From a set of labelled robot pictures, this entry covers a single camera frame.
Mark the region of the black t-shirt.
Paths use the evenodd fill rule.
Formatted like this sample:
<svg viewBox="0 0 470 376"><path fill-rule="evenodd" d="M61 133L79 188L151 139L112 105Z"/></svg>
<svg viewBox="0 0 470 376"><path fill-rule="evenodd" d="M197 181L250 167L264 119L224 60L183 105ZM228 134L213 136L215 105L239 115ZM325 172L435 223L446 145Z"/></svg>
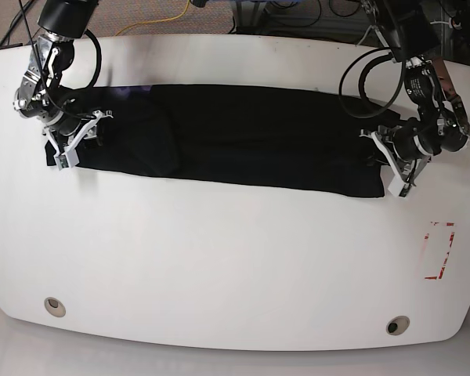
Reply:
<svg viewBox="0 0 470 376"><path fill-rule="evenodd" d="M101 87L69 104L110 110L77 147L93 170L381 198L383 156L355 97L239 85Z"/></svg>

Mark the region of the red tape rectangle marking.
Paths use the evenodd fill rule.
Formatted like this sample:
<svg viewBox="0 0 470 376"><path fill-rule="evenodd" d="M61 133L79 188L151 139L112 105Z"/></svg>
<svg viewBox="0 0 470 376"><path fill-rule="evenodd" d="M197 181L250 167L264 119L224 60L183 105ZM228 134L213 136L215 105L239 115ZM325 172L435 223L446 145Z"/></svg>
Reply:
<svg viewBox="0 0 470 376"><path fill-rule="evenodd" d="M453 247L454 222L432 222L425 234L420 272L424 280L441 280Z"/></svg>

